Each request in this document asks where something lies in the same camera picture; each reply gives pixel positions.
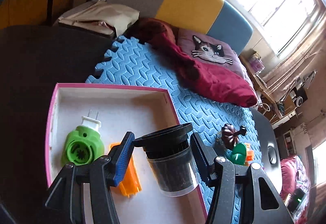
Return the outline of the dark brown flower toy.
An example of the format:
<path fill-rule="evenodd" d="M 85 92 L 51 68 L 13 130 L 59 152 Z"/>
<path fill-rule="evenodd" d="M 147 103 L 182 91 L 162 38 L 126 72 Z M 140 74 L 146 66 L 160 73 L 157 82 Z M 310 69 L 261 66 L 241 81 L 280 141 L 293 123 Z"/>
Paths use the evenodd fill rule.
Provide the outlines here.
<path fill-rule="evenodd" d="M 246 133 L 247 128 L 245 126 L 240 126 L 239 130 L 236 130 L 232 124 L 225 124 L 221 128 L 221 140 L 227 149 L 233 150 L 239 143 L 239 135 L 245 136 Z"/>

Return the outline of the green plastic funnel piece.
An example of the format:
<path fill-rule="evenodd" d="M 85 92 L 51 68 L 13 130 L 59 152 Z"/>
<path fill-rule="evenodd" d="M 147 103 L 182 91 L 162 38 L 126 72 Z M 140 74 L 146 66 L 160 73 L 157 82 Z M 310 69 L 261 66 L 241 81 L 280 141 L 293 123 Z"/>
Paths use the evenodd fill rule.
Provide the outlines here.
<path fill-rule="evenodd" d="M 226 155 L 233 164 L 244 166 L 247 158 L 247 147 L 243 143 L 238 143 L 232 151 L 227 151 Z"/>

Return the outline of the black lidded clear jar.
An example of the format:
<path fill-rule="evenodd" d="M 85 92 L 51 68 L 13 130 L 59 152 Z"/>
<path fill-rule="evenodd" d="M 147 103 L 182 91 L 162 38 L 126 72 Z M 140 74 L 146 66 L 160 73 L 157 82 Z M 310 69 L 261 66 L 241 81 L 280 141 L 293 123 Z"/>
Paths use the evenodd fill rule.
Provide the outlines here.
<path fill-rule="evenodd" d="M 180 124 L 141 136 L 133 141 L 146 154 L 161 192 L 179 197 L 198 186 L 197 168 L 188 142 L 192 124 Z"/>

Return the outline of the orange cube block toy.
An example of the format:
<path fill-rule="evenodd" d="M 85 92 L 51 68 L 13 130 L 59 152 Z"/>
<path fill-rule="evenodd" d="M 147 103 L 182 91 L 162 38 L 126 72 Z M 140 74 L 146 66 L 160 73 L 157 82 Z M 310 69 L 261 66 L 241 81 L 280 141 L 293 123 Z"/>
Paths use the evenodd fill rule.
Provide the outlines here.
<path fill-rule="evenodd" d="M 244 143 L 246 146 L 246 159 L 245 159 L 245 166 L 249 166 L 250 162 L 254 160 L 254 150 L 251 148 L 250 143 Z"/>

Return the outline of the orange plastic clip piece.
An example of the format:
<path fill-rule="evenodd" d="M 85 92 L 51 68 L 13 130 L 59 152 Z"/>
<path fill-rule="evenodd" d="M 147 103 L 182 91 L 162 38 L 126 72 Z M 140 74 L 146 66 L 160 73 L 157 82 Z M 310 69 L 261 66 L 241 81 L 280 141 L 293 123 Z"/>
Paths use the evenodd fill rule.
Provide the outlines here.
<path fill-rule="evenodd" d="M 130 198 L 142 190 L 137 170 L 134 165 L 133 156 L 131 156 L 124 179 L 117 187 L 113 187 L 116 194 Z"/>

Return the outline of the green plug-in device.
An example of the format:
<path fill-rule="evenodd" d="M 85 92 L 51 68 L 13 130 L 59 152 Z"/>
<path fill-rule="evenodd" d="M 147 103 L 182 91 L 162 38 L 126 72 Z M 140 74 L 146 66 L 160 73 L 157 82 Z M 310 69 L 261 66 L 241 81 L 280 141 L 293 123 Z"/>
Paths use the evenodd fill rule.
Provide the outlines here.
<path fill-rule="evenodd" d="M 68 133 L 61 156 L 61 164 L 73 163 L 77 166 L 90 164 L 105 153 L 99 129 L 101 121 L 98 112 L 89 110 L 87 116 L 82 116 L 82 122 Z"/>

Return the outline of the pink rimmed white tray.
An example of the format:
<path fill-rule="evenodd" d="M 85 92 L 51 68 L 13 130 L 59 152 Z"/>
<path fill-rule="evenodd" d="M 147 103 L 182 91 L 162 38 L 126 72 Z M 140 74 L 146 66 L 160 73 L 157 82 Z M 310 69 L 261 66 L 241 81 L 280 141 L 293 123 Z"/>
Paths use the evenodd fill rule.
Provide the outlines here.
<path fill-rule="evenodd" d="M 167 90 L 104 84 L 58 84 L 54 88 L 45 134 L 45 169 L 52 183 L 61 170 L 66 136 L 82 122 L 83 116 L 101 121 L 105 148 L 120 142 L 126 132 L 136 137 L 179 123 Z M 145 152 L 133 152 L 141 191 L 124 197 L 112 195 L 121 223 L 204 223 L 206 209 L 200 189 L 171 198 L 161 193 Z"/>

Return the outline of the dark red blanket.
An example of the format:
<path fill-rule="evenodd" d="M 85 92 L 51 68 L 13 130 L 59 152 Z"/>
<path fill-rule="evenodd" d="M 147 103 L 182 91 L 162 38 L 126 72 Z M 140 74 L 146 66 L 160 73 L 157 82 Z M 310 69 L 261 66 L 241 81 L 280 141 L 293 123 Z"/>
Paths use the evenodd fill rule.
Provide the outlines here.
<path fill-rule="evenodd" d="M 141 18 L 126 35 L 152 45 L 172 64 L 183 85 L 193 92 L 216 102 L 244 108 L 256 105 L 256 92 L 242 77 L 222 66 L 195 60 L 183 52 L 177 45 L 179 29 L 158 19 Z"/>

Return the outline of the wooden side desk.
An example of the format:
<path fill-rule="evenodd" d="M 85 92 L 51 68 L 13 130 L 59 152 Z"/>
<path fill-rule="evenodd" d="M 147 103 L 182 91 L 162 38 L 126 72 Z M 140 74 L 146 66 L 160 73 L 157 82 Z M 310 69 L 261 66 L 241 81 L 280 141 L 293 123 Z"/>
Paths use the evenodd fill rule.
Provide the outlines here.
<path fill-rule="evenodd" d="M 279 101 L 275 99 L 272 95 L 272 92 L 269 90 L 267 85 L 259 79 L 257 75 L 254 75 L 253 69 L 250 67 L 249 62 L 245 59 L 244 56 L 239 56 L 240 61 L 247 69 L 247 73 L 254 85 L 255 90 L 260 93 L 260 99 L 262 103 L 267 104 L 268 106 L 262 105 L 258 107 L 258 111 L 267 117 L 272 124 L 273 128 L 279 127 L 281 124 L 286 123 L 292 117 L 296 116 L 297 106 L 292 101 L 291 96 L 288 95 L 283 103 L 283 110 L 279 110 L 281 105 Z"/>

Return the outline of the blue foam puzzle mat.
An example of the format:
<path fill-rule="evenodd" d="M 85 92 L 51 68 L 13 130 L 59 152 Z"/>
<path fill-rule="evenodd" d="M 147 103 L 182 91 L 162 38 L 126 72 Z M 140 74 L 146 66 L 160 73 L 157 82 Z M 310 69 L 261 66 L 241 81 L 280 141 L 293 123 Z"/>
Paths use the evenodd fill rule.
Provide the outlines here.
<path fill-rule="evenodd" d="M 179 122 L 192 123 L 206 145 L 215 144 L 224 124 L 245 126 L 240 141 L 250 144 L 254 162 L 262 163 L 258 132 L 252 112 L 229 103 L 219 103 L 185 88 L 170 63 L 148 43 L 136 38 L 118 37 L 104 54 L 105 60 L 95 66 L 86 83 L 117 84 L 162 88 L 169 91 Z"/>

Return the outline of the purple box on desk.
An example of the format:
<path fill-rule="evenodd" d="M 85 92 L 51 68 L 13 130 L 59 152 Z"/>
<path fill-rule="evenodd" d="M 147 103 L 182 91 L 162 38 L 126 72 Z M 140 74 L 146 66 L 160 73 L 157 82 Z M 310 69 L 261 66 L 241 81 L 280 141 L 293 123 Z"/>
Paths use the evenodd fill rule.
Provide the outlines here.
<path fill-rule="evenodd" d="M 261 60 L 261 56 L 257 52 L 254 52 L 250 56 L 249 64 L 250 64 L 254 74 L 259 74 L 265 69 L 265 66 Z"/>

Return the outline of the purple cat pillow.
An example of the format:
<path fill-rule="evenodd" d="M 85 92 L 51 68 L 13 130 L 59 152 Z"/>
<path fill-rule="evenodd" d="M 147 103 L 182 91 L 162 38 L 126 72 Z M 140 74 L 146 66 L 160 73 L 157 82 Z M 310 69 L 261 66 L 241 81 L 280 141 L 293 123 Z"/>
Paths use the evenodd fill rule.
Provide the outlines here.
<path fill-rule="evenodd" d="M 254 87 L 238 55 L 225 42 L 187 29 L 179 29 L 177 45 L 195 60 L 222 66 L 242 77 Z"/>

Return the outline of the beige cloth bag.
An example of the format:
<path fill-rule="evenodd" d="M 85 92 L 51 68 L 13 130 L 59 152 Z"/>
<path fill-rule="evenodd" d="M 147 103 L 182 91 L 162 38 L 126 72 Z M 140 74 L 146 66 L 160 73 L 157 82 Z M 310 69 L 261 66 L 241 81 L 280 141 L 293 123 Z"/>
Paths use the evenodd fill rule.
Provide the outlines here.
<path fill-rule="evenodd" d="M 95 34 L 118 37 L 139 19 L 140 11 L 105 0 L 93 0 L 64 13 L 58 24 Z"/>

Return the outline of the grey yellow blue headboard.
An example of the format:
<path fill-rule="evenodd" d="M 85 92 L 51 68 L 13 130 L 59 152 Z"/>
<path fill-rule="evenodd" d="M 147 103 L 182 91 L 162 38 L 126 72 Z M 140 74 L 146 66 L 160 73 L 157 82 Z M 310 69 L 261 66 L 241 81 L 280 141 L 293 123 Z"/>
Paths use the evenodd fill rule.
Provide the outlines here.
<path fill-rule="evenodd" d="M 107 0 L 177 28 L 200 32 L 227 43 L 240 54 L 252 36 L 246 18 L 226 0 Z"/>

